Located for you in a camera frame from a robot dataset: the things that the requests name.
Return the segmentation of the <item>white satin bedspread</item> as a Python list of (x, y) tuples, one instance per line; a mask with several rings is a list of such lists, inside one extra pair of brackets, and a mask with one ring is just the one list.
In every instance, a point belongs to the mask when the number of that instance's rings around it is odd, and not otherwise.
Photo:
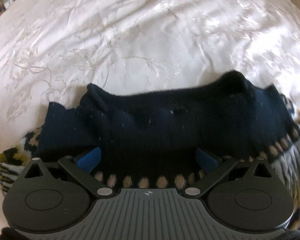
[(202, 85), (231, 69), (300, 108), (300, 11), (290, 0), (16, 0), (0, 16), (0, 153), (51, 101)]

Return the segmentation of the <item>patterned knit sweater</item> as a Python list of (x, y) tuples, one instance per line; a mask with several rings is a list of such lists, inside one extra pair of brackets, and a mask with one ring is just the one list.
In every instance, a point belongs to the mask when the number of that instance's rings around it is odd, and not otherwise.
[(47, 162), (101, 149), (91, 174), (109, 187), (182, 189), (205, 172), (197, 151), (267, 159), (293, 196), (289, 228), (300, 230), (300, 111), (274, 85), (231, 71), (196, 88), (128, 96), (87, 86), (79, 105), (48, 106), (44, 124), (0, 154), (6, 194), (33, 157)]

